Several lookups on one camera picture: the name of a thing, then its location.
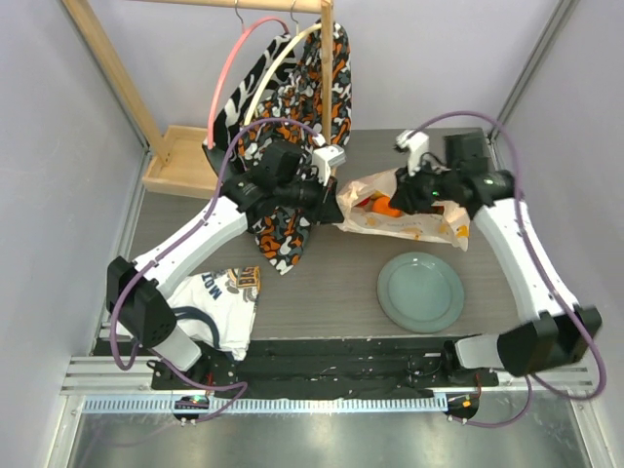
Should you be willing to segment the fake orange fruit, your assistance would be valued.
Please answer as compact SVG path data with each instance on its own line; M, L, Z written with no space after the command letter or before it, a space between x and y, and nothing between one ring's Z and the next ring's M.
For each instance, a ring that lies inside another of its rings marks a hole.
M380 196L373 200L370 210L379 215L401 217L403 212L390 206L391 199L388 196Z

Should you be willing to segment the translucent orange plastic bag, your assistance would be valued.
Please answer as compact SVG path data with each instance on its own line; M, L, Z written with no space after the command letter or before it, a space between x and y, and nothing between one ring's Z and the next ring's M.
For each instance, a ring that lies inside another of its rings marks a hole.
M431 214L405 214L390 217L371 211L374 199L391 196L396 189L392 170L352 180L336 195L344 220L337 227L344 232L380 235L430 243L450 244L468 249L470 219L454 202L438 202Z

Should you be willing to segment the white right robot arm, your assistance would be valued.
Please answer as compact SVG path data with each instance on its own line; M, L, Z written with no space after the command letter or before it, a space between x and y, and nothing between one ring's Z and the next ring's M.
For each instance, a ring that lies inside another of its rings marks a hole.
M461 338L440 362L445 381L460 385L477 368L525 376L579 363L586 340L602 326L594 306L582 306L564 285L532 228L527 204L515 197L515 180L489 162L446 165L429 151L429 137L407 130L395 140L407 154L395 172L391 207L409 215L427 213L437 202L465 209L488 241L514 297L520 324L500 334Z

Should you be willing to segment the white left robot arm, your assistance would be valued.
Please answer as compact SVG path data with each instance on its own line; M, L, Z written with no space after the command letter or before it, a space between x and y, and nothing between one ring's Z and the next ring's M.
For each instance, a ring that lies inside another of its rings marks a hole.
M339 223L334 176L291 181L272 188L244 177L225 182L208 205L148 253L107 267L106 301L111 314L110 348L115 364L129 370L140 347L174 367L185 388L200 387L208 366L200 347L177 324L167 300L192 271L223 245L278 207L304 212L312 224Z

